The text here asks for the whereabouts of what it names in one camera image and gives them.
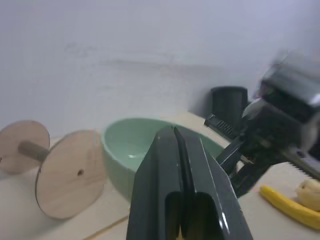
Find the yellow banana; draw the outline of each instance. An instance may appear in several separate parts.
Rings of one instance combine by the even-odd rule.
[[[266,185],[260,187],[260,194],[283,213],[304,225],[320,230],[320,212],[306,208]]]
[[[299,202],[315,211],[320,211],[320,182],[314,179],[305,180],[295,190]]]

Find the wooden table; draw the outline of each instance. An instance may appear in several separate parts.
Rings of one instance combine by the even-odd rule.
[[[170,120],[211,138],[223,147],[229,143],[203,125],[204,119],[182,113]],[[89,208],[67,221],[45,216],[34,199],[36,169],[17,176],[0,175],[0,240],[125,240],[130,204],[107,181],[103,195]],[[272,167],[252,191],[239,199],[256,240],[319,240],[313,231],[274,209],[258,194],[267,184],[293,198],[295,188],[307,177],[287,163]]]

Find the wooden dowel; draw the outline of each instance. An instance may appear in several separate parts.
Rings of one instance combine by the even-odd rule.
[[[47,155],[49,154],[49,150],[39,146],[31,141],[22,141],[18,146],[18,151],[22,155],[30,157],[39,162],[43,162]]]

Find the green bowl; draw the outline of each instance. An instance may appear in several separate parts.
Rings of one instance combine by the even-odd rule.
[[[131,201],[136,171],[151,146],[156,133],[168,126],[178,126],[167,121],[150,118],[126,118],[110,124],[102,133],[104,162],[113,186]],[[197,133],[204,148],[217,157],[223,148]]]

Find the wooden disc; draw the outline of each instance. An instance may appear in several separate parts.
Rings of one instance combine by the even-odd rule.
[[[35,197],[48,216],[70,218],[101,195],[105,179],[100,135],[76,131],[50,149],[37,174]]]
[[[10,174],[24,173],[41,163],[18,152],[22,141],[31,141],[49,149],[50,136],[41,123],[23,120],[12,123],[0,131],[0,169]]]

